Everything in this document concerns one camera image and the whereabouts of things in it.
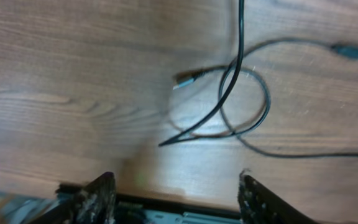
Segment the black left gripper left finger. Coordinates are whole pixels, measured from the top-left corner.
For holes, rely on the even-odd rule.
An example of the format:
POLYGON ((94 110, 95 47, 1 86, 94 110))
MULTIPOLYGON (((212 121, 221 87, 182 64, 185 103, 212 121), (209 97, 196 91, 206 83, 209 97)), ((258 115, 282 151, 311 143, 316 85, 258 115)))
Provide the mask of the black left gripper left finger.
POLYGON ((33 224, 114 223, 116 181, 105 172, 86 185, 60 184, 55 191, 59 205, 33 224))

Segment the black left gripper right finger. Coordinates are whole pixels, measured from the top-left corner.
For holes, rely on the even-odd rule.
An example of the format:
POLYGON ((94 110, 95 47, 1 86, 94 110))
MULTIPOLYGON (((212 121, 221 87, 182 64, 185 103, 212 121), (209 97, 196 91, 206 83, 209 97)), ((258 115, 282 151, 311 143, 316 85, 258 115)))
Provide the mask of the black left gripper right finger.
POLYGON ((246 224, 318 224, 243 170, 237 194, 241 222, 246 224))

